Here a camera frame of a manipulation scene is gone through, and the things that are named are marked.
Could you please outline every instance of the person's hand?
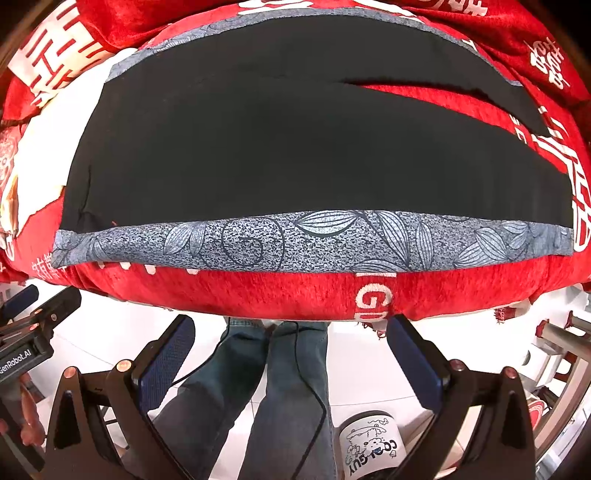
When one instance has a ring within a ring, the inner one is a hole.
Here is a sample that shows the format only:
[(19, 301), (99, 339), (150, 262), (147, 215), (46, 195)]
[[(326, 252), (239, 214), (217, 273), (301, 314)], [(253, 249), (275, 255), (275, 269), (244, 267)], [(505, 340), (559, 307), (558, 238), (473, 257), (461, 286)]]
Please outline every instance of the person's hand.
[[(22, 416), (25, 419), (21, 429), (21, 440), (23, 445), (41, 446), (45, 441), (45, 429), (39, 420), (35, 400), (33, 400), (31, 393), (22, 384), (28, 380), (30, 380), (28, 374), (21, 376)], [(0, 434), (4, 435), (7, 432), (7, 423), (0, 419)]]

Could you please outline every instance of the copper screw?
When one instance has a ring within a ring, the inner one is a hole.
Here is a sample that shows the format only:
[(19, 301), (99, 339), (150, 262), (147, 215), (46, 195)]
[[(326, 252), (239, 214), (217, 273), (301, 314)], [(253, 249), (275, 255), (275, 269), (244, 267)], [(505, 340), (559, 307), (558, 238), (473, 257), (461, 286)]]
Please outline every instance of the copper screw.
[(517, 370), (513, 367), (505, 367), (504, 369), (505, 375), (509, 378), (517, 378)]
[(466, 369), (466, 364), (456, 358), (454, 360), (450, 360), (449, 364), (456, 372), (463, 372)]
[(72, 378), (74, 375), (76, 375), (76, 367), (68, 367), (64, 370), (64, 377), (65, 378)]
[(117, 370), (121, 373), (127, 372), (131, 368), (131, 360), (122, 360), (117, 364)]

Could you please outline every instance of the jeans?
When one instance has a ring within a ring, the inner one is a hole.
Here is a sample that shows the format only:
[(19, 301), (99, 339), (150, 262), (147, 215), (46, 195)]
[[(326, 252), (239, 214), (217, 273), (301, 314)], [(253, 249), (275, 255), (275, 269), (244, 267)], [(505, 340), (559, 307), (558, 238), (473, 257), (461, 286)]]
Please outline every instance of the jeans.
[[(267, 364), (267, 391), (256, 413), (239, 480), (289, 480), (326, 418), (298, 479), (335, 480), (333, 425), (326, 375), (327, 323), (283, 322), (271, 334), (251, 320), (230, 319), (228, 334), (154, 420), (177, 460), (206, 480), (228, 431), (248, 405)], [(145, 478), (133, 451), (127, 470)]]

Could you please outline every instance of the gray patterned fabric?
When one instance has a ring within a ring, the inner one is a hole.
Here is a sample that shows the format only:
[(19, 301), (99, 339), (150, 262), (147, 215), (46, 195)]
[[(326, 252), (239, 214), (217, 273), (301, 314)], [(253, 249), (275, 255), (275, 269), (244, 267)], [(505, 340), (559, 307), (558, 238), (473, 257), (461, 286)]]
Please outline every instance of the gray patterned fabric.
[(557, 225), (324, 210), (93, 233), (59, 230), (52, 264), (113, 261), (226, 271), (401, 273), (572, 254), (573, 230)]
[[(480, 57), (483, 61), (487, 62), (498, 72), (497, 68), (494, 65), (492, 65), (486, 58), (480, 55), (480, 53), (474, 50), (474, 48), (472, 48), (470, 45), (462, 42), (461, 40), (458, 40), (457, 38), (452, 37), (451, 35), (448, 35), (444, 31), (439, 30), (438, 28), (430, 27), (429, 25), (425, 25), (424, 23), (418, 22), (417, 20), (413, 20), (412, 18), (397, 17), (390, 13), (379, 12), (377, 10), (369, 10), (365, 8), (289, 8), (274, 9), (267, 12), (251, 13), (248, 15), (237, 15), (235, 17), (227, 18), (226, 20), (214, 22), (210, 25), (204, 25), (199, 28), (194, 28), (193, 30), (188, 30), (175, 37), (169, 38), (168, 40), (165, 40), (158, 45), (148, 47), (143, 50), (138, 50), (133, 55), (127, 57), (125, 60), (122, 60), (118, 64), (114, 65), (113, 68), (111, 68), (111, 72), (109, 74), (109, 77), (107, 78), (107, 82), (118, 77), (123, 72), (129, 70), (132, 66), (138, 64), (143, 59), (151, 57), (152, 55), (158, 52), (168, 50), (169, 48), (176, 47), (177, 45), (189, 43), (193, 40), (208, 37), (210, 35), (223, 33), (228, 30), (233, 30), (234, 28), (255, 25), (257, 23), (264, 22), (265, 20), (271, 20), (273, 18), (312, 17), (317, 15), (349, 15), (351, 17), (373, 18), (375, 20), (381, 20), (384, 22), (404, 25), (406, 27), (418, 28), (419, 30), (423, 30), (438, 35), (439, 37), (444, 38), (447, 41), (450, 41), (452, 43), (455, 43), (456, 45), (461, 46), (462, 48), (467, 49), (472, 54), (476, 55), (477, 57)], [(506, 82), (510, 83), (511, 85), (522, 86), (521, 82), (517, 80), (508, 80), (503, 75), (501, 76), (505, 79)]]

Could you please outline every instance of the white tiled floor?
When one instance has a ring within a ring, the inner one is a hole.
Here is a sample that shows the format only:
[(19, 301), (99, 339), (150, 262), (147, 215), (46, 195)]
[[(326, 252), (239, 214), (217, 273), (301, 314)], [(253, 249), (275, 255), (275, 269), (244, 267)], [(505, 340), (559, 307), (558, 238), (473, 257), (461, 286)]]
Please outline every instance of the white tiled floor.
[[(40, 302), (61, 287), (35, 282)], [(47, 426), (51, 401), (61, 373), (69, 365), (83, 372), (111, 369), (119, 360), (134, 358), (145, 344), (158, 338), (178, 312), (157, 307), (123, 303), (82, 292), (82, 307), (64, 321), (52, 340), (53, 358), (32, 372), (35, 383), (48, 399), (39, 405)], [(451, 358), (462, 359), (469, 368), (498, 372), (506, 365), (520, 365), (543, 319), (564, 325), (567, 312), (584, 310), (582, 297), (573, 299), (566, 289), (542, 296), (523, 317), (497, 324), (491, 311), (456, 317), (426, 319), (414, 324), (424, 338), (432, 340)], [(219, 316), (187, 313), (196, 322), (197, 338), (179, 377), (201, 364), (213, 351), (225, 323)], [(332, 417), (339, 426), (350, 416), (368, 410), (389, 412), (399, 425), (403, 440), (409, 439), (429, 412), (418, 403), (386, 340), (354, 322), (333, 322), (329, 327), (327, 354)], [(263, 378), (252, 402), (230, 431), (226, 446), (212, 473), (215, 480), (235, 479), (245, 453), (254, 414), (264, 397)], [(173, 387), (165, 402), (176, 395)], [(457, 461), (469, 440), (477, 413), (470, 412), (450, 461)], [(117, 425), (109, 427), (120, 445), (125, 439)]]

